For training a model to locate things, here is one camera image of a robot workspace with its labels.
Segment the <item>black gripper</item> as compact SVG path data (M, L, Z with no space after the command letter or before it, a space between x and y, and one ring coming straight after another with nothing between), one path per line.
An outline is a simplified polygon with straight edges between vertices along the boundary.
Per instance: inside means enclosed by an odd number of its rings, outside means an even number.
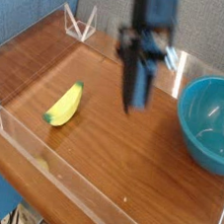
M174 34L172 28L137 31L126 25L119 27L119 40L115 49L117 57L123 62L122 101L125 112L128 112L131 102L137 109L144 109L147 105L157 73L156 62L164 61L169 70L177 70L179 57L173 46Z

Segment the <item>black blue robot arm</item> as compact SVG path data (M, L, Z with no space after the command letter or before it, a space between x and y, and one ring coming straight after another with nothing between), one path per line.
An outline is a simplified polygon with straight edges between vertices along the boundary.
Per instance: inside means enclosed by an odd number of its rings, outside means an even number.
M119 27L118 57L123 62L122 102L125 112L144 109L159 62L171 71L179 59L174 49L180 0L133 0L131 24Z

